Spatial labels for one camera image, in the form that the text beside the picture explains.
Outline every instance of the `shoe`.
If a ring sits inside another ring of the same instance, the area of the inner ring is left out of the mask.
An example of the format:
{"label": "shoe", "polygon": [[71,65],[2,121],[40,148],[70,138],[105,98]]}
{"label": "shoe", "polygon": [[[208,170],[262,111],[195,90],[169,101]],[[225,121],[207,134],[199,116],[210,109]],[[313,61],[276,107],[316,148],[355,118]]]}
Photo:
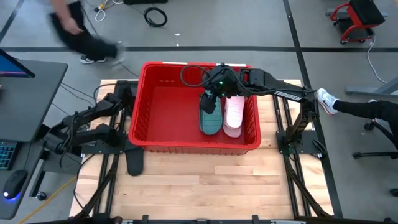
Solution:
{"label": "shoe", "polygon": [[124,54],[126,52],[126,48],[122,45],[121,41],[116,44],[116,47],[118,48],[118,53],[113,60],[113,66],[124,62]]}
{"label": "shoe", "polygon": [[[371,100],[369,100],[368,103],[372,103],[372,102],[377,102],[377,100],[371,99]],[[375,118],[374,121],[375,121],[376,123],[380,124],[381,126],[387,126],[387,124],[388,124],[387,121],[384,121],[383,119],[379,119],[379,118]]]}
{"label": "shoe", "polygon": [[87,65],[95,63],[95,62],[104,63],[104,62],[106,62],[106,57],[102,60],[94,61],[94,60],[88,59],[86,55],[82,55],[82,56],[80,56],[80,62],[83,64],[87,64]]}
{"label": "shoe", "polygon": [[325,109],[326,113],[329,115],[337,114],[338,111],[333,108],[333,105],[338,100],[336,97],[330,95],[325,89],[320,88],[317,91],[317,99],[319,104],[321,104],[323,109]]}

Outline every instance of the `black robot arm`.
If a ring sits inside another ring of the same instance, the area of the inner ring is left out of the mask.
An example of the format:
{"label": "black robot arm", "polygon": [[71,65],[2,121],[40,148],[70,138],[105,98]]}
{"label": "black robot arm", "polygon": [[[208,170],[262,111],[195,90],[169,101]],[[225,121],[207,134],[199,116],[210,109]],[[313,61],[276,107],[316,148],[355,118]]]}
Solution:
{"label": "black robot arm", "polygon": [[101,124],[90,131],[78,132],[78,130],[95,119],[118,114],[123,109],[127,110],[127,114],[132,114],[135,94],[136,89],[130,85],[129,81],[118,81],[115,84],[114,93],[108,93],[96,106],[67,116],[52,127],[44,137],[45,147],[57,154],[63,154],[71,151],[75,146],[95,140],[103,141],[106,146],[116,147],[124,142],[125,136],[107,124]]}
{"label": "black robot arm", "polygon": [[222,63],[205,74],[203,87],[210,94],[202,95],[200,108],[206,113],[214,111],[217,97],[275,95],[296,101],[300,103],[300,114],[294,125],[288,127],[286,139],[294,146],[301,144],[302,132],[308,123],[319,118],[314,90],[277,80],[261,69],[243,68],[237,72]]}

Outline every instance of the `wooden platform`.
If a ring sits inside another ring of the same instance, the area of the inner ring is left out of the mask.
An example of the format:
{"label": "wooden platform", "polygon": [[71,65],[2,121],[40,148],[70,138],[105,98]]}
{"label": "wooden platform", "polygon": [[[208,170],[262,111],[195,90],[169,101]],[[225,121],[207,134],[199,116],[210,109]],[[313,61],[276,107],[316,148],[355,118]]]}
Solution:
{"label": "wooden platform", "polygon": [[[102,80],[101,84],[113,82],[116,80]],[[287,82],[300,85],[300,80]],[[113,88],[103,87],[98,98],[102,99]],[[127,174],[126,158],[122,155],[111,216],[119,215],[124,219],[141,219],[142,215],[149,215],[150,219],[251,219],[252,215],[259,215],[260,219],[292,218],[284,162],[277,150],[277,123],[272,97],[257,99],[262,142],[258,149],[246,155],[146,152],[144,173],[139,177]],[[299,112],[298,104],[290,102],[290,110],[295,119]],[[92,122],[91,127],[108,122],[109,118],[101,118]],[[102,158],[103,155],[94,156],[81,169],[76,194],[82,204],[97,188]],[[332,214],[321,162],[310,155],[301,155],[300,158],[307,188],[323,209]],[[300,214],[303,214],[298,192],[297,189]],[[101,211],[104,211],[107,193],[106,190]],[[70,215],[80,210],[74,200]]]}

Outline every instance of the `basket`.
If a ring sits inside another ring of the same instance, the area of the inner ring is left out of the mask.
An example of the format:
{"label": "basket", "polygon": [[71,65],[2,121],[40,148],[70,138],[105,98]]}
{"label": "basket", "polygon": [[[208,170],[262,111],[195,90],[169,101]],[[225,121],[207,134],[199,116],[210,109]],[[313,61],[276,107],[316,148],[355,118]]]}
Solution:
{"label": "basket", "polygon": [[[223,129],[208,136],[199,128],[199,101],[204,89],[185,86],[180,72],[186,65],[214,68],[215,63],[148,62],[141,69],[129,140],[151,152],[241,155],[261,143],[257,98],[246,99],[242,134],[227,136]],[[247,65],[231,65],[235,70]],[[188,68],[187,83],[200,83],[199,68]],[[224,109],[225,100],[221,100]]]}

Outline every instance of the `concrete floor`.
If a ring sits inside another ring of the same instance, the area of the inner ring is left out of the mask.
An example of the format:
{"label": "concrete floor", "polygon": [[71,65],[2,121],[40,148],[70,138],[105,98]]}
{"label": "concrete floor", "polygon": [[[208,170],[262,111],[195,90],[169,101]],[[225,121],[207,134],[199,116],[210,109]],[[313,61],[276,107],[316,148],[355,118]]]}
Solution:
{"label": "concrete floor", "polygon": [[[101,2],[87,1],[90,4]],[[344,46],[339,44],[339,33],[325,17],[325,10],[341,2],[289,0],[301,47],[369,47],[369,42]],[[397,47],[398,8],[393,0],[375,2],[380,10],[389,13],[387,21],[376,29],[375,47]],[[0,30],[16,4],[15,0],[0,1]],[[47,22],[44,4],[47,4],[47,0],[25,0],[0,42],[0,47],[62,47]],[[148,5],[134,6],[141,12],[147,7]],[[136,10],[125,5],[112,7],[106,11],[107,17],[103,22],[95,22],[95,13],[89,10],[90,7],[86,4],[90,20],[98,33],[108,40],[122,40],[128,47],[175,47],[177,44],[181,47],[294,46],[283,1],[170,0],[168,4],[158,7],[167,13],[169,23],[156,29],[149,27]],[[87,94],[93,92],[101,79],[134,78],[122,67],[112,69],[107,63],[82,65],[78,61],[79,55],[71,52],[10,54],[23,59],[67,63],[69,69],[63,82]],[[347,85],[381,85],[374,77],[365,53],[322,52],[304,53],[303,56],[312,86],[326,88],[342,100],[370,100],[370,97],[345,95],[344,88]],[[372,53],[371,58],[381,77],[390,80],[397,75],[398,53]],[[302,77],[296,53],[291,50],[240,51],[235,47],[229,51],[134,51],[127,52],[124,64],[139,74],[140,67],[147,61],[247,63],[270,72],[276,78]],[[54,103],[67,113],[88,106],[86,102],[74,98],[63,89],[58,91]],[[54,125],[64,116],[63,112],[52,106],[45,124]],[[365,122],[364,119],[346,114],[329,117],[321,112],[321,123],[343,215],[345,218],[382,220],[391,217],[398,220],[398,200],[388,193],[390,188],[398,187],[396,161],[388,158],[365,158],[356,161],[351,157],[356,151],[395,150],[379,131],[363,130]],[[51,195],[71,178],[70,175],[49,174],[41,190]],[[73,188],[74,186],[69,186],[29,221],[43,222],[66,218],[70,211]],[[29,198],[26,194],[16,217],[13,220],[0,220],[0,223],[16,223],[40,204],[41,202]]]}

